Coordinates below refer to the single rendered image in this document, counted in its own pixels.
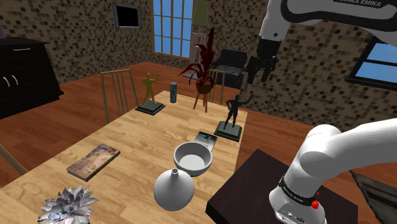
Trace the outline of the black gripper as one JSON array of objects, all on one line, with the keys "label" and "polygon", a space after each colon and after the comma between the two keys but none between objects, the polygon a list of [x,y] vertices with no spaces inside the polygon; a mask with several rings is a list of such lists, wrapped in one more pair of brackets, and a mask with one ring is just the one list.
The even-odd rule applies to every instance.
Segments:
[{"label": "black gripper", "polygon": [[278,57],[276,57],[276,55],[280,45],[280,41],[260,38],[256,50],[257,56],[251,56],[246,66],[246,71],[248,73],[247,82],[249,84],[253,83],[254,76],[260,68],[263,69],[261,81],[267,81],[268,76],[274,71],[275,65],[278,62]]}]

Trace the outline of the wooden chair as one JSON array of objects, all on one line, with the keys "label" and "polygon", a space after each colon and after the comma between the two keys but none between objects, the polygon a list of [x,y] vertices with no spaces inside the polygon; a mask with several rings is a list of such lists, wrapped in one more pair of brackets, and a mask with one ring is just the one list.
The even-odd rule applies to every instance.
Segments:
[{"label": "wooden chair", "polygon": [[222,70],[210,69],[209,74],[210,74],[210,77],[214,78],[214,86],[213,86],[212,90],[210,91],[209,97],[208,97],[208,99],[210,99],[211,102],[214,102],[214,94],[215,94],[215,88],[216,88],[215,86],[217,83],[218,75],[220,75],[222,77],[220,100],[219,100],[219,104],[222,105],[223,104],[223,92],[224,92],[224,86],[225,86],[225,72]]},{"label": "wooden chair", "polygon": [[0,144],[0,188],[27,173],[28,170]]},{"label": "wooden chair", "polygon": [[124,79],[125,73],[127,73],[129,75],[133,93],[134,93],[134,100],[135,100],[136,106],[139,105],[139,100],[138,100],[137,92],[136,92],[136,86],[134,83],[134,77],[132,75],[131,69],[119,69],[119,70],[114,70],[114,71],[101,72],[100,77],[101,77],[102,97],[103,97],[103,102],[104,102],[105,120],[106,120],[107,124],[110,123],[110,117],[109,117],[109,107],[108,107],[108,100],[107,100],[107,95],[106,95],[106,84],[105,84],[104,77],[105,77],[105,75],[110,75],[110,77],[112,79],[112,84],[113,84],[113,88],[115,91],[118,115],[122,116],[126,112],[130,111],[128,100],[127,100],[127,91],[125,88],[125,79]]}]

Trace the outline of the black figure statue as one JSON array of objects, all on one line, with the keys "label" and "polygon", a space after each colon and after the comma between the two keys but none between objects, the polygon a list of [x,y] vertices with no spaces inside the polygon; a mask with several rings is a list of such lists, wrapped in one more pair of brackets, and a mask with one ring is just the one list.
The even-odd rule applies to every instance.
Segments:
[{"label": "black figure statue", "polygon": [[240,95],[237,94],[234,99],[227,100],[226,105],[228,107],[228,116],[225,121],[220,121],[214,135],[224,137],[229,140],[236,142],[240,141],[240,135],[242,127],[236,125],[236,119],[241,105],[247,104],[253,97],[253,92],[250,91],[250,96],[247,101],[242,102],[239,100]]}]

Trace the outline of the red plant on stand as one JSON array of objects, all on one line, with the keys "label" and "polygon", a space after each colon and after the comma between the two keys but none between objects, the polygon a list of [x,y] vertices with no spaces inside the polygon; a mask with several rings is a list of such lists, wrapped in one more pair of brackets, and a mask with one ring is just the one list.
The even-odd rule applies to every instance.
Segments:
[{"label": "red plant on stand", "polygon": [[214,51],[212,50],[214,39],[214,28],[212,27],[209,33],[209,37],[207,40],[207,45],[198,44],[197,46],[200,48],[200,63],[192,63],[189,64],[184,71],[179,73],[179,75],[184,74],[187,71],[193,71],[193,74],[190,76],[188,84],[190,85],[192,77],[194,74],[197,75],[196,81],[196,90],[197,95],[195,98],[195,104],[193,108],[196,108],[198,99],[200,95],[203,95],[203,107],[205,107],[205,112],[207,112],[207,101],[208,101],[208,93],[211,92],[214,87],[215,81],[214,78],[209,76],[209,70],[213,65],[218,65],[218,63],[213,63],[212,60],[214,58]]}]

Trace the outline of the small dark picture book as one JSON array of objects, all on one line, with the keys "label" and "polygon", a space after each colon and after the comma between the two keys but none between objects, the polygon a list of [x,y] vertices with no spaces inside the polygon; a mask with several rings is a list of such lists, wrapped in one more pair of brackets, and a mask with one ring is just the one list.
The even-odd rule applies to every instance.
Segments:
[{"label": "small dark picture book", "polygon": [[216,144],[218,137],[202,132],[200,131],[195,139],[193,140],[194,142],[203,144],[205,147],[207,147],[210,151],[212,151],[212,149],[214,148],[214,145]]}]

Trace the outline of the green shade floor lamp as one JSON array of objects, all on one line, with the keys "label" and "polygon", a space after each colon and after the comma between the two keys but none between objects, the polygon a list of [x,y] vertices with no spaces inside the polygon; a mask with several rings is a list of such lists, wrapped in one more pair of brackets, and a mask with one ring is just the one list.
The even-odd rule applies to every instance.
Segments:
[{"label": "green shade floor lamp", "polygon": [[204,45],[207,39],[207,35],[201,32],[201,28],[209,26],[207,0],[195,0],[195,2],[191,26],[190,63],[195,63],[196,59],[200,58],[197,45]]}]

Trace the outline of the gold figure statue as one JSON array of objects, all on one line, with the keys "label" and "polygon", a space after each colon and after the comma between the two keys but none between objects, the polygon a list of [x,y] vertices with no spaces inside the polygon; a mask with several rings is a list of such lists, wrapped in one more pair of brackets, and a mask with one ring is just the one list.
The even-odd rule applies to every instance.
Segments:
[{"label": "gold figure statue", "polygon": [[159,77],[160,74],[158,74],[155,79],[151,79],[150,73],[146,74],[146,77],[143,79],[143,83],[146,87],[146,95],[144,97],[143,103],[136,107],[137,111],[147,113],[149,115],[155,115],[165,107],[164,104],[155,100],[154,90],[152,86],[152,84],[155,83]]}]

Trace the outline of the grey bowl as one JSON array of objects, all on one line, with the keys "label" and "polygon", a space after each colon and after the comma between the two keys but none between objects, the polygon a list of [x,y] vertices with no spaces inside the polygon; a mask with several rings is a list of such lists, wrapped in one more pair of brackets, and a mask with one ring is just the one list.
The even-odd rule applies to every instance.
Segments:
[{"label": "grey bowl", "polygon": [[180,144],[173,153],[176,167],[191,177],[205,173],[212,164],[212,151],[201,143],[190,141]]}]

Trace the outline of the dark robot stand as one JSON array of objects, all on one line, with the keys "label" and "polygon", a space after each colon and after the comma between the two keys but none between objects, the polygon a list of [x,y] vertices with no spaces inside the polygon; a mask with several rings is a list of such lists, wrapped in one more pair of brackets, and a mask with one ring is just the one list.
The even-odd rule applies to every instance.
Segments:
[{"label": "dark robot stand", "polygon": [[[282,224],[268,195],[288,166],[257,149],[210,198],[206,214],[216,224]],[[328,224],[358,224],[356,204],[322,186],[319,202]]]}]

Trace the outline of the grey round vase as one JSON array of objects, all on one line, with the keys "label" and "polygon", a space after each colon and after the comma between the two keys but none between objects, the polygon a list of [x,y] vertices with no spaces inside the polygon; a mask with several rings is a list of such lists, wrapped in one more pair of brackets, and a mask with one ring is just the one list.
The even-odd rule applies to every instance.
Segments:
[{"label": "grey round vase", "polygon": [[195,185],[188,173],[177,168],[163,172],[155,181],[153,196],[167,211],[178,211],[193,198]]}]

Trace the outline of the brown cover book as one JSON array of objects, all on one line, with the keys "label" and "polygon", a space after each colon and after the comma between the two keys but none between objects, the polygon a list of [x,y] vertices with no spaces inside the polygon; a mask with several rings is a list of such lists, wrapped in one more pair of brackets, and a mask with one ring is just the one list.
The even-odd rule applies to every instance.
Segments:
[{"label": "brown cover book", "polygon": [[120,150],[100,144],[89,154],[70,165],[66,170],[69,174],[87,182],[119,154]]}]

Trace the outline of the silver succulent plant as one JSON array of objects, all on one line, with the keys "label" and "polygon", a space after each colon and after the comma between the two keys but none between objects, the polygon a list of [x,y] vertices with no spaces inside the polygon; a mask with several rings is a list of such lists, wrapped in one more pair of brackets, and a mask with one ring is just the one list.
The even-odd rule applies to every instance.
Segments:
[{"label": "silver succulent plant", "polygon": [[45,199],[44,212],[38,216],[39,224],[90,224],[89,216],[94,212],[89,208],[99,199],[91,197],[93,191],[88,191],[89,186],[65,188],[58,192],[56,199]]}]

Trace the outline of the tall wooden frame window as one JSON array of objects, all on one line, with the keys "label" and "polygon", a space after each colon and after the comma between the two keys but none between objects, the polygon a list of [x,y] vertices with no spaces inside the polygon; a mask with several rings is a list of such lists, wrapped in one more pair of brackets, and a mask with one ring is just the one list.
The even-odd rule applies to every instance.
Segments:
[{"label": "tall wooden frame window", "polygon": [[193,0],[153,0],[154,51],[189,58]]}]

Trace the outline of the black frame window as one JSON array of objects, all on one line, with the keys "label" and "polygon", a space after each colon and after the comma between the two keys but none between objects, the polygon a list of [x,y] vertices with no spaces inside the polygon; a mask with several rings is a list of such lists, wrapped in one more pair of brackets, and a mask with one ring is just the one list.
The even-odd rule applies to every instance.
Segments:
[{"label": "black frame window", "polygon": [[373,36],[345,81],[397,91],[397,47]]}]

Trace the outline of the black framed wall picture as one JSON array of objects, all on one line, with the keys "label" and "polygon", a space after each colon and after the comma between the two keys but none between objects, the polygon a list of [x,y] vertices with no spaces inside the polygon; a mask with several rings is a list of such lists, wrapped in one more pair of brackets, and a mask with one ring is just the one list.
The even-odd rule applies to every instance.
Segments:
[{"label": "black framed wall picture", "polygon": [[141,29],[141,7],[123,3],[112,3],[116,30]]}]

